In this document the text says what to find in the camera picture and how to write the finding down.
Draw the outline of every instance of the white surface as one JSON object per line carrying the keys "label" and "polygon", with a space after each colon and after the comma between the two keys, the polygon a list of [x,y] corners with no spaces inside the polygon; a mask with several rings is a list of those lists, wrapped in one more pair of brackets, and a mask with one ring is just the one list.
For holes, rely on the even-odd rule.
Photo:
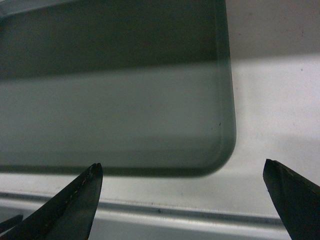
{"label": "white surface", "polygon": [[[104,177],[102,202],[278,218],[266,158],[320,184],[320,2],[227,0],[237,141],[201,178]],[[0,175],[1,192],[53,196],[74,176]]]}

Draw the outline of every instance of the white countertop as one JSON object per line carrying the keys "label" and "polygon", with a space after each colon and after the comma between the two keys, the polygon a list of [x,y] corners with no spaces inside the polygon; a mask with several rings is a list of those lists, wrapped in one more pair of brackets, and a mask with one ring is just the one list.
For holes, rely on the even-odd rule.
{"label": "white countertop", "polygon": [[[107,177],[100,201],[278,218],[262,173],[277,160],[320,185],[320,2],[227,0],[237,139],[196,178]],[[75,176],[0,174],[0,192],[53,196]]]}

